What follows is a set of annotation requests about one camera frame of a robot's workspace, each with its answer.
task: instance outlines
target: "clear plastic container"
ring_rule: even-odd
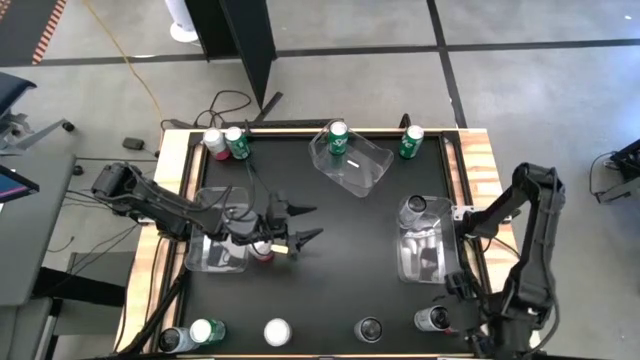
[[[224,193],[226,188],[204,188],[198,191],[196,199],[201,204],[210,204]],[[245,188],[233,188],[226,201],[226,207],[235,207],[242,212],[248,206],[248,195]],[[224,200],[216,207],[222,208]],[[211,241],[199,229],[191,233],[189,252],[185,258],[185,266],[191,271],[211,273],[239,273],[247,268],[248,251],[246,246],[238,246],[231,242],[231,237],[224,241]]]
[[[459,270],[458,250],[449,199],[423,197],[425,212],[408,228],[398,226],[398,275],[405,282],[443,284]],[[402,199],[400,209],[409,199]]]
[[[393,152],[381,149],[349,129],[347,150],[342,155],[329,152],[329,127],[325,126],[309,143],[313,165],[357,197],[365,197],[393,162]]]

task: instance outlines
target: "computer monitor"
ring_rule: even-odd
[[[38,184],[0,165],[0,204],[40,191]]]

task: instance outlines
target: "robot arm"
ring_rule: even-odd
[[[314,229],[289,234],[289,217],[316,208],[291,205],[282,192],[269,196],[266,216],[262,216],[251,209],[238,215],[236,209],[225,208],[230,191],[228,187],[219,199],[198,204],[158,186],[137,167],[122,163],[105,166],[91,187],[94,197],[110,203],[119,215],[135,221],[148,217],[155,221],[161,236],[177,241],[188,241],[195,226],[213,241],[224,241],[231,235],[231,241],[239,246],[273,242],[274,251],[295,256],[322,232]]]
[[[476,350],[486,352],[480,356],[518,359],[537,350],[529,345],[531,334],[544,326],[557,303],[549,264],[565,202],[564,185],[554,168],[523,163],[514,171],[512,185],[491,206],[484,211],[467,212],[456,225],[456,234],[462,239],[477,236],[491,239],[497,235],[500,223],[525,201],[531,203],[531,210],[521,257],[511,268],[503,290],[480,296],[475,287],[478,297],[464,299],[478,301],[481,307],[482,321],[476,325],[489,325],[490,345],[473,344]],[[473,274],[462,277],[452,274],[456,275],[458,279],[473,277]]]

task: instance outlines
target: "green soda can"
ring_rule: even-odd
[[[224,138],[227,141],[231,154],[238,160],[243,160],[249,157],[251,150],[249,149],[249,143],[247,137],[244,136],[242,130],[239,127],[233,126],[227,129],[224,134]]]
[[[412,159],[418,153],[420,144],[424,139],[424,130],[418,125],[411,125],[402,135],[400,144],[400,156],[405,159]]]
[[[199,319],[191,324],[189,336],[199,345],[209,345],[224,339],[227,328],[220,320]]]
[[[336,121],[329,126],[329,152],[342,155],[347,151],[349,128],[343,121]]]

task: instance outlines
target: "gray floor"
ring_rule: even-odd
[[[434,44],[424,1],[269,0],[278,49]],[[168,37],[170,16],[159,0],[95,0],[95,7],[130,55],[184,54],[196,46]],[[449,44],[596,40],[640,37],[634,0],[437,1]],[[46,58],[117,56],[79,0],[69,0]],[[640,137],[640,48],[590,48],[453,53],[451,61],[470,127],[489,129],[503,185],[522,161],[556,166],[567,187],[553,268],[562,322],[550,353],[633,359],[640,353],[640,203],[598,205],[588,193],[589,165],[603,152]],[[242,65],[178,62],[135,65],[159,100],[165,118],[192,121],[216,91],[250,92]],[[148,159],[120,146],[123,136],[145,139],[154,150],[159,119],[125,65],[5,68],[38,84],[16,110],[34,127],[66,117],[78,132],[59,131],[33,151],[78,156]],[[423,126],[455,126],[437,54],[358,55],[277,60],[267,96],[285,98],[268,119],[345,117],[353,125],[394,126],[404,112]],[[219,109],[242,99],[221,99]],[[254,105],[228,116],[252,119]],[[87,174],[71,188],[85,189],[106,162],[82,161]],[[141,163],[152,171],[153,163]],[[597,167],[597,189],[617,174]],[[524,216],[517,237],[524,236]],[[50,254],[64,268],[70,251],[89,251],[128,225],[108,212],[67,206],[51,248],[70,236],[68,251]],[[116,249],[132,251],[132,234]],[[107,353],[96,338],[61,341],[58,359]]]

